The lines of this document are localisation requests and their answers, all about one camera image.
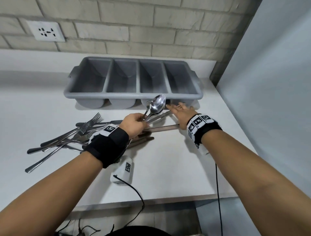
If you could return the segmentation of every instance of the person's left hand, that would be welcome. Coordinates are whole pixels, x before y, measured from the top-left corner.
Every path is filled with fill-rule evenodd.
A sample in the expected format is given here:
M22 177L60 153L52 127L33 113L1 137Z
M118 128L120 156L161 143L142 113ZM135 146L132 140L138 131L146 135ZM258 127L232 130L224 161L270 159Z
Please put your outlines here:
M144 114L142 113L133 113L127 115L119 127L123 129L129 136L130 139L139 135L143 129L148 127L148 124L144 121L139 121Z

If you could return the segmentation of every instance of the pile of cutlery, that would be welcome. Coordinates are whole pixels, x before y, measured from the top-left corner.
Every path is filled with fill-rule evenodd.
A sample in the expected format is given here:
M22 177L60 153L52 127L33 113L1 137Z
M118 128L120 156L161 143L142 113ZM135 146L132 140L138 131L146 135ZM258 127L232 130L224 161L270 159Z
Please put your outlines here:
M147 123L152 123L156 120L162 119L168 115L170 115L171 112L167 111L161 115L157 115L152 117L147 121ZM97 131L102 130L109 124L115 124L119 125L122 120L113 120L110 122L102 122L103 118L99 113L97 113L91 120L85 123L76 123L76 128L57 137L52 140L49 140L47 142L41 143L40 147L38 148L31 148L27 150L27 154L36 153L39 151L46 152L50 148L56 147L55 150L53 150L51 153L49 153L47 156L42 158L37 163L31 165L30 167L25 169L26 173L32 172L34 169L36 169L39 165L41 165L44 161L46 161L48 158L50 158L52 155L54 155L56 152L58 152L60 149L69 149L72 151L77 152L83 152L83 149L88 144L90 137ZM168 125L168 126L162 126L162 127L155 127L155 128L147 128L143 131L142 134L138 135L137 137L133 138L133 140L128 143L127 149L130 149L132 147L135 147L137 145L146 143L148 141L151 141L154 139L154 137L150 137L152 132L160 132L165 130L174 130L178 129L179 125ZM75 148L70 146L70 144L78 144L81 145L81 149Z

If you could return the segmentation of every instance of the white wall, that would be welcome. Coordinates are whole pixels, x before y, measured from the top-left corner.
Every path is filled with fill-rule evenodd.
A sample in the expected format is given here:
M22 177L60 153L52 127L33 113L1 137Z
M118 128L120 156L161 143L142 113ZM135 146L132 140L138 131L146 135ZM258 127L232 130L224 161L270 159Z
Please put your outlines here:
M263 0L217 90L258 154L311 196L311 1ZM221 210L224 235L259 235L238 198ZM220 235L217 202L197 211Z

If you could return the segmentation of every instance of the white wall socket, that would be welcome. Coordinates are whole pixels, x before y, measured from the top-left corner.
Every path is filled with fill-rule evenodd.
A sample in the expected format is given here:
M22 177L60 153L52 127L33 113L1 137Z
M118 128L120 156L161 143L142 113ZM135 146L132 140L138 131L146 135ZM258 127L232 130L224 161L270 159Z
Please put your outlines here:
M27 21L36 40L64 42L65 38L57 22Z

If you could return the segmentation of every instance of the forearm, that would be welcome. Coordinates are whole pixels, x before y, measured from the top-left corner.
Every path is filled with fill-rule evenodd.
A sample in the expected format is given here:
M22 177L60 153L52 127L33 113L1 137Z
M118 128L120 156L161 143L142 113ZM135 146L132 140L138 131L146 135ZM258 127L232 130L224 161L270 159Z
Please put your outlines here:
M311 200L261 157L221 130L201 139L262 235L311 233Z
M83 152L39 181L0 212L0 235L51 235L102 167L101 161Z

